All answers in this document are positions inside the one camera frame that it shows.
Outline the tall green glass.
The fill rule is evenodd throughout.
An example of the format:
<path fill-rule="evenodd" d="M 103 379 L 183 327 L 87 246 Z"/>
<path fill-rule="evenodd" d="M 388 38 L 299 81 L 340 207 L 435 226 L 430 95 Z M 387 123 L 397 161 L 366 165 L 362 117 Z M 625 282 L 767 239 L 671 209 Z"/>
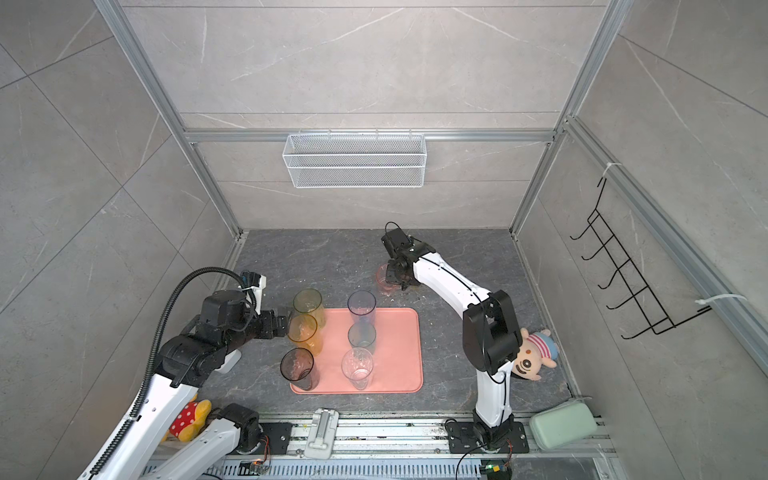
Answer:
<path fill-rule="evenodd" d="M 319 290 L 306 288 L 299 291 L 293 298 L 293 310 L 296 314 L 312 316 L 320 329 L 326 325 L 323 297 Z"/>

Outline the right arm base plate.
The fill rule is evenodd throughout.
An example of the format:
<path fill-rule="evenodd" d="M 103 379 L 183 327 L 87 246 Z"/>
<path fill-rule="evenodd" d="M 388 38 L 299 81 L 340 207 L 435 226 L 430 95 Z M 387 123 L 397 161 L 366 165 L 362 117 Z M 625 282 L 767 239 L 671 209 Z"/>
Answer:
<path fill-rule="evenodd" d="M 494 429 L 486 428 L 481 422 L 459 422 L 448 419 L 444 423 L 448 438 L 449 451 L 452 454 L 468 452 L 511 452 L 528 454 L 530 447 L 523 424 L 504 422 Z"/>

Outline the tall yellow glass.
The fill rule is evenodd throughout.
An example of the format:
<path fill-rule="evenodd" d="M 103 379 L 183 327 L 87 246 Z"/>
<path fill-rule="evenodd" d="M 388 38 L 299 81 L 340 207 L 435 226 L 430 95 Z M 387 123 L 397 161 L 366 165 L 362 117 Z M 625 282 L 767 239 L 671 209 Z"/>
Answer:
<path fill-rule="evenodd" d="M 323 349 L 323 338 L 317 320 L 309 314 L 294 313 L 289 320 L 287 337 L 297 347 L 317 356 Z"/>

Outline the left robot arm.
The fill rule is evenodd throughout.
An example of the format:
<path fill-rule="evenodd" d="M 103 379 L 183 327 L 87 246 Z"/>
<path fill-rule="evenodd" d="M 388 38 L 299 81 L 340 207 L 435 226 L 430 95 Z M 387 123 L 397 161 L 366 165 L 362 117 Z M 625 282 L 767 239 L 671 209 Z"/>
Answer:
<path fill-rule="evenodd" d="M 194 418 L 183 409 L 213 373 L 231 370 L 240 358 L 241 347 L 249 341 L 286 335 L 287 317 L 261 306 L 265 276 L 217 267 L 215 273 L 232 278 L 236 288 L 206 297 L 199 314 L 178 335 L 165 340 L 170 314 L 181 293 L 210 271 L 208 267 L 193 271 L 171 293 L 155 330 L 139 392 L 82 478 L 143 477 L 145 466 L 173 423 Z M 148 476 L 197 479 L 231 453 L 257 451 L 269 451 L 258 413 L 230 404 L 203 421 L 201 433 Z"/>

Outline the clear glass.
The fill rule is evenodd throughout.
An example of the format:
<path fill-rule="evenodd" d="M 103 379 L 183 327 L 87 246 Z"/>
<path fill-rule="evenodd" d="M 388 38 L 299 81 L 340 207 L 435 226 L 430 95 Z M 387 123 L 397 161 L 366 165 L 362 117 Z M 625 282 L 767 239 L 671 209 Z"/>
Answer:
<path fill-rule="evenodd" d="M 345 378 L 357 390 L 365 390 L 372 379 L 373 355 L 365 348 L 352 348 L 342 357 L 341 370 Z"/>

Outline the tall blue glass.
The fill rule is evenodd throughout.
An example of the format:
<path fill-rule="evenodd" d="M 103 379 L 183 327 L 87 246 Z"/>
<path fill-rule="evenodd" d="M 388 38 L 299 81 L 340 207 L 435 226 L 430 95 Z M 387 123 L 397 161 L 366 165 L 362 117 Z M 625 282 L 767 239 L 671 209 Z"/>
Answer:
<path fill-rule="evenodd" d="M 373 326 L 376 319 L 377 299 L 367 290 L 352 293 L 347 300 L 347 308 L 355 323 Z"/>

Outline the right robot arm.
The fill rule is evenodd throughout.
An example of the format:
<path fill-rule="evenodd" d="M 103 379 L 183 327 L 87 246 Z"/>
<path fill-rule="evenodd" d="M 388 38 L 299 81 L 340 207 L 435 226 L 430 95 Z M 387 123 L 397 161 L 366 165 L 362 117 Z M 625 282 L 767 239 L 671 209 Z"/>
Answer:
<path fill-rule="evenodd" d="M 399 226 L 385 229 L 381 241 L 389 255 L 387 283 L 403 290 L 425 285 L 461 317 L 463 351 L 477 372 L 473 432 L 480 446 L 497 446 L 513 428 L 510 377 L 523 343 L 510 296 L 478 286 Z"/>

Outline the tall dark grey glass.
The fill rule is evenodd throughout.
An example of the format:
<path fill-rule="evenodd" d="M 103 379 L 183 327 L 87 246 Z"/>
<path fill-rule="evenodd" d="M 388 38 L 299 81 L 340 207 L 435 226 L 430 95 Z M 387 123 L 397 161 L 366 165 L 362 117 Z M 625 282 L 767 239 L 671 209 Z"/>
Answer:
<path fill-rule="evenodd" d="M 311 391 L 319 384 L 319 370 L 314 355 L 305 348 L 288 351 L 281 360 L 280 373 L 300 391 Z"/>

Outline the pink tray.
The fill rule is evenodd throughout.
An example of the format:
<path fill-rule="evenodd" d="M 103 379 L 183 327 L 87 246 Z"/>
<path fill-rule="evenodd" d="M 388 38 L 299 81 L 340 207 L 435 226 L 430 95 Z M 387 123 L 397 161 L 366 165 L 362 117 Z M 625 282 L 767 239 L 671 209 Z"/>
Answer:
<path fill-rule="evenodd" d="M 342 372 L 344 354 L 351 349 L 348 330 L 352 314 L 346 308 L 327 308 L 326 325 L 321 331 L 323 348 L 315 358 L 318 385 L 315 395 L 410 394 L 423 385 L 421 339 L 418 314 L 411 308 L 378 308 L 374 368 L 371 383 L 364 390 L 355 388 Z"/>

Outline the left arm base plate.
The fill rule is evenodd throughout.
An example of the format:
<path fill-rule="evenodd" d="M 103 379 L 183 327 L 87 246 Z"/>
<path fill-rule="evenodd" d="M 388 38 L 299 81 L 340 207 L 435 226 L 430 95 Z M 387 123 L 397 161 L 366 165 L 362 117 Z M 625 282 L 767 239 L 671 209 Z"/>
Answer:
<path fill-rule="evenodd" d="M 285 455 L 293 425 L 288 422 L 254 424 L 241 432 L 235 451 L 240 455 Z"/>

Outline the teal dimpled glass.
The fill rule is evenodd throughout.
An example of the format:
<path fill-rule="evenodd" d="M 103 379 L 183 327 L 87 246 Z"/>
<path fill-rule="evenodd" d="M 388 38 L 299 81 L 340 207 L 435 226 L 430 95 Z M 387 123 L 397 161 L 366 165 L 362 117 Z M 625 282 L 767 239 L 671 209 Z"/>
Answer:
<path fill-rule="evenodd" d="M 348 330 L 347 338 L 352 348 L 365 349 L 371 354 L 375 352 L 377 334 L 370 323 L 354 323 Z"/>

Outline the pink glass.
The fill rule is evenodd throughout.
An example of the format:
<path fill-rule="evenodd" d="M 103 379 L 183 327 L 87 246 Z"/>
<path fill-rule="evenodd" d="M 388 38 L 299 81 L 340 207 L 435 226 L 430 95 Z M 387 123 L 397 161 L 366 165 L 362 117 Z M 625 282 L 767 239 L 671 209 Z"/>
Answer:
<path fill-rule="evenodd" d="M 387 280 L 387 269 L 387 264 L 380 265 L 375 276 L 378 291 L 384 296 L 389 296 L 400 288 L 397 283 L 392 284 Z"/>

